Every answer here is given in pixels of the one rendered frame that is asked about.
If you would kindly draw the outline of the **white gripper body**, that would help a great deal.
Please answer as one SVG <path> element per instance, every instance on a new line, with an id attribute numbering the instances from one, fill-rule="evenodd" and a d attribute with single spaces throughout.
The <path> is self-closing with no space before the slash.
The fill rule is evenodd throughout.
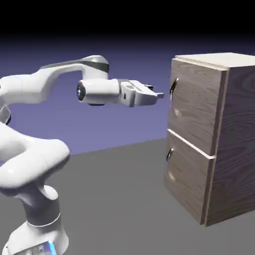
<path id="1" fill-rule="evenodd" d="M 156 93 L 151 90 L 145 90 L 144 84 L 137 80 L 130 80 L 130 83 L 135 88 L 135 98 L 134 98 L 134 105 L 135 106 L 151 106 L 156 104 L 157 95 Z"/>

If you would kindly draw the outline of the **tall wood cabinet door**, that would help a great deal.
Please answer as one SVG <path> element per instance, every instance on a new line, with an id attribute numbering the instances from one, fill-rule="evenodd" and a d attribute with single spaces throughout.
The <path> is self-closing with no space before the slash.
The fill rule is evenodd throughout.
<path id="1" fill-rule="evenodd" d="M 219 103 L 228 70 L 175 57 L 171 63 L 170 87 L 178 84 L 170 101 L 168 128 L 206 153 L 214 155 Z"/>

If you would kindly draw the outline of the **light wood cabinet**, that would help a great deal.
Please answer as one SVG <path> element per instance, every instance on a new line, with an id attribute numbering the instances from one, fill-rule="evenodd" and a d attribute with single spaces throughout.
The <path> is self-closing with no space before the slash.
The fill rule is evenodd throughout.
<path id="1" fill-rule="evenodd" d="M 239 53 L 177 55 L 226 67 L 219 103 L 215 159 L 208 177 L 203 225 L 255 210 L 255 56 Z"/>

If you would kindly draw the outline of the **short wood cabinet door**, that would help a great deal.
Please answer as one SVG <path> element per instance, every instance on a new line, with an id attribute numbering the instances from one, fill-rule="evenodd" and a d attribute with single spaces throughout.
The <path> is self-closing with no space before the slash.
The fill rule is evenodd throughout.
<path id="1" fill-rule="evenodd" d="M 196 221 L 203 224 L 208 195 L 208 177 L 211 174 L 215 156 L 207 155 L 168 129 L 166 156 L 171 148 L 174 151 L 166 162 L 165 185 Z"/>

